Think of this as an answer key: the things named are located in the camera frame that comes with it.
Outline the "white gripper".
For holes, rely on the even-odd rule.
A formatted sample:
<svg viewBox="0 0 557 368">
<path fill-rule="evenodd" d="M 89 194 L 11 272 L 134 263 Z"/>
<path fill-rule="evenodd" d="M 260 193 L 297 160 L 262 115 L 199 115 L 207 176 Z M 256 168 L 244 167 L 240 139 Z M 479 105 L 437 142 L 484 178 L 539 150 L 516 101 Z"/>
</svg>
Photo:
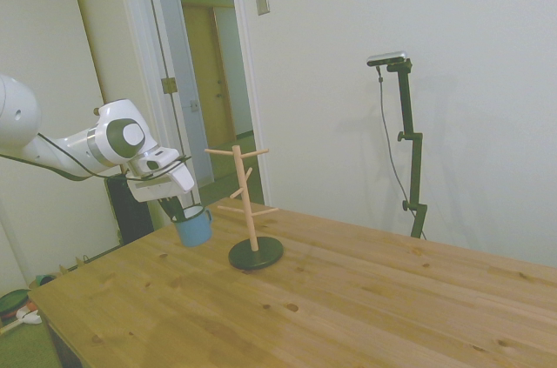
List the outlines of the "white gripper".
<svg viewBox="0 0 557 368">
<path fill-rule="evenodd" d="M 127 185 L 138 202 L 158 200 L 164 213 L 174 221 L 185 218 L 184 208 L 175 196 L 191 191 L 194 180 L 184 164 L 173 164 L 167 170 L 155 171 L 152 176 L 129 178 Z"/>
</svg>

